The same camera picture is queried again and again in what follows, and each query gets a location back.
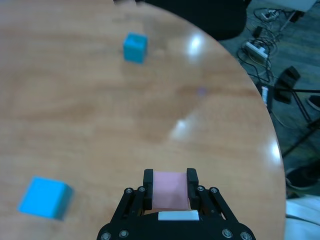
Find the round table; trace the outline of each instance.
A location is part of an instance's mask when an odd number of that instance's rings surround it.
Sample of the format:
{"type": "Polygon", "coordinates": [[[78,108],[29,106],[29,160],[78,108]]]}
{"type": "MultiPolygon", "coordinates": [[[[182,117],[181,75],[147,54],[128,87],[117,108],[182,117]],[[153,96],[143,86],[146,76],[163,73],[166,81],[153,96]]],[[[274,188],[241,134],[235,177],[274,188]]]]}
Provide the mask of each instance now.
{"type": "Polygon", "coordinates": [[[0,3],[1,239],[96,239],[144,169],[218,187],[257,240],[281,240],[285,178],[272,121],[239,63],[162,9],[111,0],[0,3]],[[128,32],[148,36],[124,61],[128,32]],[[16,210],[32,176],[75,189],[65,221],[16,210]]]}

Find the cyan block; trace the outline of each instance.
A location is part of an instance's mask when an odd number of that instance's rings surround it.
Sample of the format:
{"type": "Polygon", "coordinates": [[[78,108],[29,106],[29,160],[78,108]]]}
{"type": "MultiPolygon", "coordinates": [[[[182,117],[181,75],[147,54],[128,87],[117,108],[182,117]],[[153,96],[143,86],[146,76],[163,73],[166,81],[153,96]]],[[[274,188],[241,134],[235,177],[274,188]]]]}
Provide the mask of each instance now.
{"type": "Polygon", "coordinates": [[[143,64],[147,54],[148,38],[145,35],[129,32],[123,42],[123,54],[126,61],[143,64]]]}
{"type": "Polygon", "coordinates": [[[73,189],[62,181],[34,176],[18,211],[40,217],[63,220],[73,189]]]}

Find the carpet floor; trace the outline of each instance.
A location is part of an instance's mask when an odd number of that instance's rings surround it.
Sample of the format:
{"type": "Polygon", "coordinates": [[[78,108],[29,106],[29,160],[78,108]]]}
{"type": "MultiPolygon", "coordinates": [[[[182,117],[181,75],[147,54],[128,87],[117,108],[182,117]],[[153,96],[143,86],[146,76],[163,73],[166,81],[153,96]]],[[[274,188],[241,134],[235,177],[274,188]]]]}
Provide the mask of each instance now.
{"type": "MultiPolygon", "coordinates": [[[[238,49],[243,42],[252,38],[252,30],[259,25],[254,16],[254,9],[257,8],[283,9],[281,6],[263,0],[252,0],[247,9],[248,19],[243,33],[233,39],[220,41],[236,59],[238,49]]],[[[280,26],[285,20],[285,16],[282,16],[274,24],[280,26]]],[[[286,68],[294,66],[301,75],[294,87],[295,89],[320,90],[320,3],[313,6],[297,22],[290,23],[282,34],[283,37],[277,43],[278,54],[271,59],[274,76],[278,77],[286,68]]],[[[247,64],[242,64],[242,66],[248,73],[256,75],[254,68],[251,66],[247,64]]],[[[255,77],[252,77],[252,80],[255,83],[257,82],[255,77]]],[[[310,93],[298,93],[298,95],[311,118],[313,120],[319,118],[320,111],[313,109],[306,101],[310,93]]],[[[280,149],[284,152],[308,131],[307,122],[293,98],[290,104],[273,100],[272,112],[273,114],[270,116],[280,149]]],[[[320,159],[320,130],[287,155],[283,159],[283,163],[285,171],[287,171],[307,165],[317,159],[320,159]]],[[[306,193],[320,195],[320,184],[306,193]]]]}

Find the power strip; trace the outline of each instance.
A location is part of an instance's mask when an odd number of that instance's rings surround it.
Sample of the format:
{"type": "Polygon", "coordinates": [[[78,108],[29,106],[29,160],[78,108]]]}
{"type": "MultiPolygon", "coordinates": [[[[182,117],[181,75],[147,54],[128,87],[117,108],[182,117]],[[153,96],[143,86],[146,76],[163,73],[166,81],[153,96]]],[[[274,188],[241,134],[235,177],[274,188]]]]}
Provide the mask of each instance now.
{"type": "Polygon", "coordinates": [[[253,55],[257,60],[261,62],[265,62],[268,59],[268,54],[265,53],[266,49],[264,47],[257,48],[255,45],[253,45],[250,42],[246,42],[244,45],[244,48],[253,55]]]}
{"type": "Polygon", "coordinates": [[[271,22],[275,20],[277,17],[279,17],[279,11],[272,9],[269,10],[267,13],[261,13],[261,16],[264,19],[264,21],[271,22]]]}

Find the white object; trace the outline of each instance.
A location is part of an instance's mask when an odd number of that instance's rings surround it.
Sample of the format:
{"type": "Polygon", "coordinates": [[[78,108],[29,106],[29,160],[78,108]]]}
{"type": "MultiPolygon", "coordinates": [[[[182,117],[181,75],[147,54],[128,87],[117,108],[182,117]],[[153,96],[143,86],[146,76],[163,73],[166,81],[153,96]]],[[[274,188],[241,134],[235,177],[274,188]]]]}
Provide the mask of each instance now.
{"type": "Polygon", "coordinates": [[[255,45],[250,42],[246,42],[245,49],[248,50],[250,54],[252,54],[256,59],[266,61],[268,59],[268,54],[265,53],[265,49],[263,47],[257,48],[255,45]]]}
{"type": "Polygon", "coordinates": [[[319,240],[320,197],[286,201],[285,240],[319,240]]]}
{"type": "Polygon", "coordinates": [[[264,104],[266,105],[266,106],[268,106],[268,88],[267,87],[265,87],[265,86],[262,86],[261,87],[261,89],[262,89],[262,100],[263,100],[263,102],[264,102],[264,104]]]}
{"type": "Polygon", "coordinates": [[[193,211],[160,211],[159,221],[199,221],[199,213],[193,211]]]}
{"type": "Polygon", "coordinates": [[[273,4],[298,10],[301,12],[307,12],[316,3],[317,0],[265,0],[273,4]]]}
{"type": "Polygon", "coordinates": [[[272,9],[268,11],[270,16],[267,17],[265,13],[261,13],[262,17],[264,18],[265,21],[270,22],[279,17],[279,11],[272,9]]]}

